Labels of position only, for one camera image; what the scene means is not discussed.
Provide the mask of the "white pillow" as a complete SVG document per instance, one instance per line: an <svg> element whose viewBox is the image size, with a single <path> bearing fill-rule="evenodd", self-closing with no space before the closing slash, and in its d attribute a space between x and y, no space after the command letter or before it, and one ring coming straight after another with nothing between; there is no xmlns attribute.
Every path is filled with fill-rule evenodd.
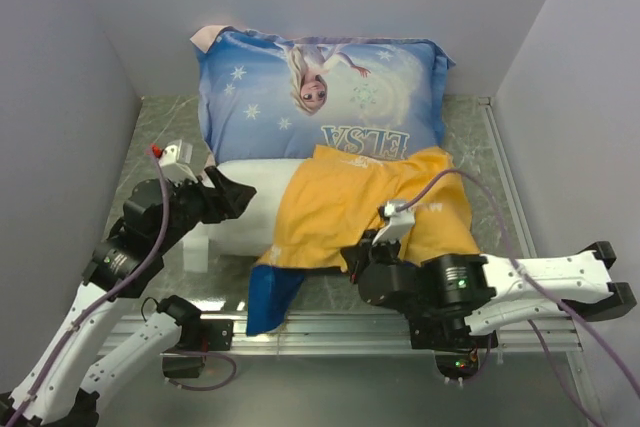
<svg viewBox="0 0 640 427"><path fill-rule="evenodd" d="M301 159L261 159L220 164L218 170L226 178L252 186L257 193L239 218L219 224L199 223L183 237L183 269L205 273L215 256L259 257L265 253L273 243L280 202L302 163Z"/></svg>

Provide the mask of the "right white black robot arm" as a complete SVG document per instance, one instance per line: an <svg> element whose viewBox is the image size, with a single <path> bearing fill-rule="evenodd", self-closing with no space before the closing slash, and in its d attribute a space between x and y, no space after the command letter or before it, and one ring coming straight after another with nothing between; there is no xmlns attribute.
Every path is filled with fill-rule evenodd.
<svg viewBox="0 0 640 427"><path fill-rule="evenodd" d="M615 282L610 243L578 254L519 260L489 254L445 254L414 265L400 259L398 242L375 243L368 230L341 255L361 299L394 310L408 321L415 350L463 352L498 344L500 328L562 317L565 302L587 322L608 321L637 304L631 286Z"/></svg>

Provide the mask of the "Mickey blue yellow pillowcase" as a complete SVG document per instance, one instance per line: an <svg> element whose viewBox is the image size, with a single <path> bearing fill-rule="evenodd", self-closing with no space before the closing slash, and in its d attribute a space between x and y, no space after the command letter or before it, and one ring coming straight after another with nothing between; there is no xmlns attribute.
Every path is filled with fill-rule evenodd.
<svg viewBox="0 0 640 427"><path fill-rule="evenodd" d="M308 271L347 269L341 255L367 230L384 222L378 214L391 200L414 206L416 223L401 242L400 258L419 265L449 254L477 254L472 211L453 160L429 147L405 160L381 161L316 147L291 178L275 218L266 251L252 268L246 333L278 328Z"/></svg>

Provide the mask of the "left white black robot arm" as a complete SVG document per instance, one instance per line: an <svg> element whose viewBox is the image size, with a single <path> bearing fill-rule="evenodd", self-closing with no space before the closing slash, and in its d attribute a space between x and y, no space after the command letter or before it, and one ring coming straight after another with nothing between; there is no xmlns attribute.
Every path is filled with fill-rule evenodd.
<svg viewBox="0 0 640 427"><path fill-rule="evenodd" d="M104 358L112 329L163 269L164 255L199 224L239 218L255 196L217 168L180 179L162 169L138 183L121 216L87 265L68 314L25 379L1 396L4 426L94 426L109 401L143 365L161 353L203 358L209 329L202 312L172 295L143 326Z"/></svg>

